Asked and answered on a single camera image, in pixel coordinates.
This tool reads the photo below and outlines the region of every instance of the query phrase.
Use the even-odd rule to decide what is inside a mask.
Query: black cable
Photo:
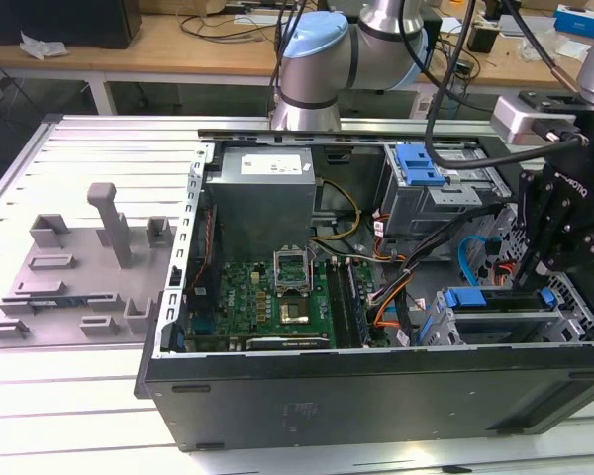
[[[290,15],[288,16],[288,20],[286,21],[286,33],[287,35],[282,39],[282,45],[281,48],[279,49],[279,55],[277,56],[277,60],[275,61],[275,67],[273,69],[272,74],[270,75],[270,83],[269,83],[269,87],[271,88],[270,90],[270,94],[272,94],[272,87],[273,87],[273,82],[277,81],[277,85],[279,85],[279,66],[281,65],[281,60],[284,57],[284,53],[286,52],[286,49],[288,48],[288,44],[290,43],[290,41],[293,39],[293,36],[295,35],[295,30],[297,30],[297,25],[299,24],[299,20],[301,20],[301,16],[304,13],[304,8],[306,7],[306,2],[302,2],[302,4],[299,6],[299,11],[297,12],[297,17],[295,18],[295,22],[292,25],[292,28],[290,29],[290,32],[288,32],[288,27],[290,27],[290,22],[292,20],[292,15],[294,13],[294,9],[291,9],[290,11]]]
[[[286,33],[281,24],[281,19],[286,11],[286,3],[288,0],[283,0],[281,4],[281,8],[279,10],[279,15],[277,16],[277,24],[275,26],[275,38],[277,39],[277,45],[275,47],[275,67],[273,72],[270,75],[270,81],[268,82],[268,94],[266,95],[266,117],[268,117],[268,104],[272,99],[274,88],[279,85],[279,66],[281,64],[281,48],[284,43],[284,34]],[[288,19],[286,20],[286,30],[290,25],[291,20],[293,19],[293,15],[295,14],[295,3],[293,2],[292,6],[290,7],[290,14],[288,15]]]
[[[466,40],[466,34],[468,33],[468,28],[473,18],[474,11],[475,1],[469,0],[468,5],[466,7],[464,20],[462,21],[462,30],[460,32],[459,38],[457,39],[457,43],[455,44],[455,49],[446,69],[445,76],[443,77],[443,82],[438,88],[438,92],[436,93],[436,96],[434,98],[434,102],[436,104],[440,104],[444,96],[446,95],[446,90],[448,88],[451,76],[453,75],[453,72],[455,71],[455,68],[457,66],[457,60],[459,59],[459,54],[464,46],[464,41]],[[427,155],[434,162],[434,164],[436,164],[437,166],[441,166],[442,168],[447,168],[451,170],[470,170],[476,168],[486,168],[489,166],[507,165],[509,163],[518,163],[520,161],[532,160],[535,158],[540,158],[542,156],[558,153],[561,151],[576,149],[583,145],[583,140],[580,137],[576,137],[565,142],[555,143],[553,145],[535,148],[532,150],[521,151],[506,156],[497,156],[492,158],[483,158],[479,160],[464,161],[445,160],[444,158],[438,155],[438,153],[436,152],[436,148],[434,147],[434,125],[436,124],[436,119],[438,118],[438,111],[438,108],[433,108],[430,111],[429,116],[427,117],[427,128],[425,130],[425,149],[427,150]]]
[[[400,36],[401,36],[401,39],[403,40],[403,44],[405,45],[405,49],[407,50],[407,54],[410,55],[412,60],[416,63],[416,65],[423,72],[423,74],[425,74],[427,79],[429,79],[432,82],[432,84],[434,84],[436,87],[440,88],[440,82],[436,79],[436,77],[433,74],[431,74],[429,72],[429,69],[427,67],[425,67],[423,62],[420,61],[420,58],[414,51],[411,43],[409,42],[409,39],[407,38],[407,34],[405,33],[405,27],[403,26],[403,8],[404,8],[404,6],[405,6],[405,0],[401,0],[400,13],[398,14],[397,20],[398,20],[398,29],[400,30]],[[453,94],[450,91],[448,91],[446,93],[446,96],[448,96],[453,101],[457,101],[460,104],[462,104],[463,106],[466,106],[470,109],[474,109],[476,111],[482,111],[482,112],[493,112],[493,109],[488,109],[486,107],[478,106],[476,104],[471,104],[468,101],[464,101],[464,100],[460,99],[456,94]]]
[[[27,94],[26,92],[24,92],[24,89],[22,89],[22,87],[20,87],[20,85],[16,82],[16,80],[13,77],[11,77],[9,75],[9,73],[2,68],[1,65],[0,65],[0,72],[4,75],[4,77],[6,77],[7,79],[9,79],[14,86],[16,86],[16,88],[20,91],[20,94],[22,94],[27,99],[27,101],[29,101],[31,103],[31,105],[36,110],[36,112],[38,114],[40,114],[41,117],[43,117],[45,115],[45,113],[43,112],[43,110],[38,106],[38,104],[35,103],[35,101],[33,99],[31,99],[29,97],[29,94]]]
[[[337,223],[332,223],[330,225],[330,227],[333,229],[333,234],[338,235],[340,233],[339,231],[339,225]],[[356,253],[356,250],[354,250],[354,248],[351,246],[351,244],[344,238],[342,237],[341,239],[337,239],[341,244],[343,244],[347,250],[349,250],[350,254],[354,254]]]
[[[188,35],[191,35],[192,37],[196,37],[196,38],[200,38],[201,40],[208,40],[208,41],[219,41],[219,40],[228,40],[228,39],[237,40],[238,37],[241,37],[242,35],[261,32],[262,30],[265,30],[267,28],[274,28],[274,25],[263,25],[260,27],[251,28],[250,30],[244,30],[243,32],[229,33],[226,35],[203,35],[201,33],[189,30],[185,26],[185,24],[187,22],[194,20],[196,18],[200,18],[200,17],[198,17],[197,15],[192,15],[190,17],[185,18],[182,22],[180,22],[180,30],[182,30],[184,33],[186,33]],[[218,25],[207,25],[207,26],[208,27],[220,27],[221,25],[224,25],[225,23],[231,23],[231,20],[228,20],[228,21],[218,24]]]

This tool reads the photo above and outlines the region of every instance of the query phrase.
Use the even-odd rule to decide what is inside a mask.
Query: orange wire
[[[387,218],[389,218],[389,215],[382,215],[382,216],[379,216],[378,218],[375,218],[374,221],[383,221],[383,220],[386,220]],[[376,238],[376,241],[374,242],[374,248],[372,249],[372,253],[374,254],[374,257],[377,258],[378,260],[387,261],[387,260],[389,260],[389,257],[387,255],[383,255],[378,252],[378,246],[380,245],[382,240],[383,240],[382,237]],[[398,254],[396,256],[396,260],[398,260],[398,261],[404,261],[406,258],[407,257],[403,254]]]
[[[383,314],[385,313],[385,308],[387,308],[387,304],[389,304],[396,295],[407,285],[411,282],[412,276],[410,275],[407,279],[403,280],[396,290],[392,292],[389,297],[385,299],[385,301],[381,304],[380,308],[378,309],[378,313],[376,314],[376,318],[374,319],[374,326],[375,327],[400,327],[395,322],[381,322],[380,319],[382,318]]]

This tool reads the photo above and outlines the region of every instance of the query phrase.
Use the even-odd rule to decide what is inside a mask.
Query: green motherboard
[[[310,267],[310,292],[277,295],[273,262],[227,262],[221,271],[218,308],[211,336],[222,338],[312,337],[330,341],[336,347],[326,264]],[[361,302],[373,290],[367,263],[354,268],[356,292]],[[305,278],[301,262],[282,265],[283,280]]]

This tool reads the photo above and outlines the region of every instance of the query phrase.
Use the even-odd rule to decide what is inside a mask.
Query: cable
[[[474,11],[475,2],[474,0],[469,0],[468,5],[466,7],[464,20],[462,21],[462,31],[460,33],[459,38],[457,39],[457,43],[455,44],[455,49],[446,69],[445,76],[443,77],[443,82],[438,88],[438,92],[436,93],[436,96],[434,98],[436,104],[440,104],[444,96],[446,95],[446,89],[448,88],[451,76],[453,75],[455,67],[457,66],[457,60],[459,59],[459,54],[462,51],[464,41],[466,40],[466,34],[468,33],[468,28],[473,18]],[[434,125],[436,124],[436,119],[438,118],[438,111],[438,108],[433,108],[430,111],[429,116],[427,118],[427,128],[425,130],[425,149],[427,150],[427,155],[434,162],[434,164],[437,166],[441,166],[442,168],[452,170],[470,170],[475,168],[486,168],[489,166],[507,165],[509,163],[518,163],[521,161],[532,160],[534,158],[539,158],[545,155],[550,155],[561,151],[579,148],[584,144],[583,139],[581,137],[575,137],[565,142],[555,143],[553,145],[548,145],[533,150],[521,151],[506,156],[497,156],[493,158],[483,158],[479,160],[464,161],[445,160],[438,155],[438,153],[436,152],[436,148],[434,147]]]
[[[401,39],[403,40],[403,44],[405,45],[405,49],[407,50],[407,54],[410,55],[410,57],[412,58],[412,60],[416,63],[416,65],[418,66],[418,68],[423,72],[423,74],[425,74],[425,76],[427,77],[427,79],[429,79],[432,84],[434,84],[436,87],[439,88],[441,87],[440,82],[436,79],[436,77],[431,74],[429,72],[429,69],[427,67],[425,67],[425,65],[423,64],[422,61],[420,61],[420,58],[418,57],[418,55],[416,54],[416,52],[414,51],[414,48],[412,47],[411,43],[409,42],[409,39],[407,38],[407,34],[405,33],[405,27],[403,26],[403,8],[405,7],[405,0],[401,0],[400,2],[400,12],[398,14],[398,29],[400,31],[400,36]],[[460,36],[463,38],[464,36],[466,36],[466,32],[463,30],[462,27],[462,33],[460,33]],[[468,101],[464,101],[463,99],[460,99],[459,97],[457,97],[457,95],[452,94],[451,92],[447,92],[446,96],[449,97],[450,99],[459,102],[461,105],[466,106],[470,109],[474,109],[476,111],[482,111],[482,112],[493,112],[494,109],[488,109],[486,107],[482,107],[482,106],[478,106],[476,104],[472,104]]]
[[[191,35],[192,37],[195,38],[199,38],[201,40],[205,40],[208,42],[217,42],[217,43],[248,43],[248,42],[257,42],[260,41],[259,38],[255,38],[251,36],[251,33],[257,33],[259,32],[266,40],[272,42],[272,40],[267,37],[264,33],[263,30],[267,29],[267,28],[274,28],[275,25],[258,25],[255,21],[253,21],[252,19],[248,18],[248,17],[243,17],[246,18],[248,21],[250,21],[251,23],[253,23],[255,25],[255,28],[249,29],[249,30],[244,30],[243,32],[236,32],[236,33],[229,33],[229,34],[225,34],[225,35],[203,35],[200,33],[200,31],[204,28],[204,27],[209,27],[209,28],[215,28],[215,27],[220,27],[222,25],[225,25],[227,23],[231,23],[233,22],[233,20],[229,19],[226,20],[225,22],[219,23],[218,25],[209,25],[207,23],[205,23],[205,20],[198,16],[198,15],[191,15],[189,17],[187,17],[184,20],[180,20],[180,11],[184,8],[190,8],[188,5],[182,5],[180,7],[178,7],[176,9],[176,21],[178,22],[178,26],[180,27],[180,30],[188,35]],[[209,17],[211,16],[216,16],[217,14],[210,14],[208,15]],[[186,27],[187,22],[190,22],[191,20],[194,19],[200,19],[201,22],[201,26],[197,31],[192,31],[189,30]]]
[[[464,274],[464,277],[468,283],[474,287],[477,287],[479,285],[477,278],[468,266],[468,262],[466,262],[466,245],[472,240],[479,240],[480,242],[488,241],[488,239],[484,236],[473,235],[465,237],[457,247],[457,262],[459,263],[459,268],[462,269],[462,273]]]
[[[205,259],[203,260],[202,266],[200,267],[200,270],[196,274],[194,281],[191,283],[191,285],[187,289],[187,293],[191,292],[194,289],[194,287],[196,286],[196,284],[198,283],[198,280],[200,280],[200,277],[202,276],[203,272],[207,268],[207,265],[209,264],[209,256],[210,255],[211,255],[211,210],[207,210],[207,228],[205,230]]]
[[[343,252],[338,252],[337,250],[332,249],[329,245],[325,244],[324,242],[319,242],[318,240],[312,240],[314,244],[320,247],[325,253],[329,255],[333,255],[335,257],[347,257],[349,259],[357,259],[357,260],[366,260],[368,262],[375,262],[377,264],[382,264],[381,260],[378,260],[374,257],[370,257],[368,255],[363,254],[345,254]]]
[[[20,87],[24,87],[25,81],[26,81],[26,79],[22,80],[22,84],[20,84]],[[16,93],[13,95],[13,99],[11,99],[9,106],[7,107],[7,117],[11,117],[11,109],[13,108],[13,105],[15,104],[16,100],[18,99],[18,94],[20,94],[20,89],[18,89],[16,91]]]
[[[342,195],[344,195],[347,198],[347,200],[352,204],[352,207],[354,208],[354,222],[352,223],[351,228],[347,231],[344,231],[343,233],[334,234],[334,235],[330,235],[330,236],[311,237],[311,240],[313,240],[313,241],[336,240],[336,239],[347,238],[349,236],[352,236],[354,233],[356,233],[356,230],[358,230],[358,225],[360,224],[360,209],[358,208],[358,205],[356,204],[354,199],[349,195],[349,193],[346,190],[344,190],[340,185],[338,185],[334,181],[328,180],[328,179],[324,179],[323,181],[324,181],[324,184],[329,184],[333,188],[337,189],[337,191],[339,191]]]
[[[24,92],[24,89],[22,89],[22,87],[20,87],[18,85],[18,83],[16,82],[16,80],[13,77],[11,77],[9,75],[9,73],[2,68],[1,65],[0,65],[0,72],[4,75],[4,77],[6,77],[7,79],[9,79],[14,86],[16,86],[16,88],[27,99],[27,101],[29,101],[31,103],[31,105],[36,110],[36,112],[38,114],[40,114],[41,117],[43,117],[45,115],[45,113],[43,112],[43,110],[38,106],[38,104],[35,103],[35,101],[33,99],[31,99],[31,97],[29,97],[29,94],[27,94],[26,92]]]
[[[403,282],[400,283],[400,285],[398,285],[398,287],[396,287],[394,292],[392,292],[389,295],[389,297],[387,297],[383,301],[383,303],[380,305],[380,308],[378,309],[378,313],[376,314],[376,317],[374,318],[374,322],[372,323],[375,327],[398,327],[398,328],[400,328],[400,325],[396,322],[381,322],[380,319],[382,318],[383,314],[385,313],[387,304],[389,304],[394,299],[394,297],[396,297],[396,295],[398,295],[398,293],[401,290],[403,290],[405,288],[405,286],[412,281],[412,278],[413,277],[411,275],[408,278],[406,278]]]
[[[282,35],[280,36],[281,38],[281,43],[280,43],[280,47],[278,49],[278,53],[277,53],[277,60],[275,61],[275,67],[273,68],[273,72],[270,74],[270,81],[268,83],[268,95],[266,96],[266,112],[268,115],[268,102],[269,102],[269,98],[272,97],[273,94],[273,88],[274,87],[278,87],[279,86],[279,67],[281,65],[281,61],[284,57],[284,53],[286,52],[286,49],[288,48],[288,44],[290,44],[290,41],[293,39],[293,36],[295,35],[295,30],[297,30],[297,25],[299,24],[299,20],[301,20],[301,16],[304,13],[304,8],[306,8],[306,2],[302,2],[302,4],[299,7],[299,11],[297,12],[297,17],[295,18],[295,21],[292,22],[292,18],[293,18],[293,14],[295,13],[295,9],[291,8],[290,10],[290,15],[288,15],[288,20],[286,21],[286,31],[284,32],[284,34],[288,33],[288,28],[291,27],[291,22],[292,22],[292,28],[290,29],[290,33],[288,33],[287,35]]]

